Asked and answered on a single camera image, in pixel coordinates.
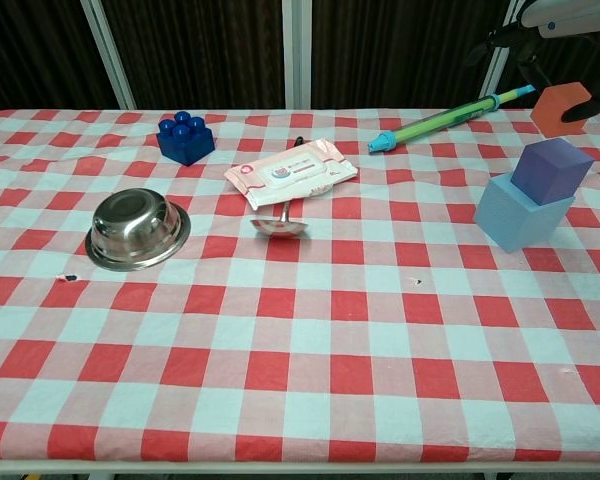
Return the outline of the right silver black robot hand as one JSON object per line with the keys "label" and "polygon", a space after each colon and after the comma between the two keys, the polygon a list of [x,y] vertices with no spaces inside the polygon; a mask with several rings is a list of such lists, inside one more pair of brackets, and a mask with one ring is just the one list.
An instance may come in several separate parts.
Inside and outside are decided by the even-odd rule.
{"label": "right silver black robot hand", "polygon": [[[600,47],[600,31],[567,34],[567,37],[584,38],[594,46]],[[539,27],[525,27],[521,21],[515,21],[491,31],[483,42],[471,50],[465,64],[475,65],[487,52],[492,52],[496,47],[511,48],[520,73],[541,94],[546,88],[553,86],[538,62],[537,50],[541,48],[544,40],[548,40],[548,37],[542,35]],[[591,97],[566,110],[561,115],[564,123],[586,120],[600,113],[600,75],[593,83],[587,84],[581,80],[581,84]]]}

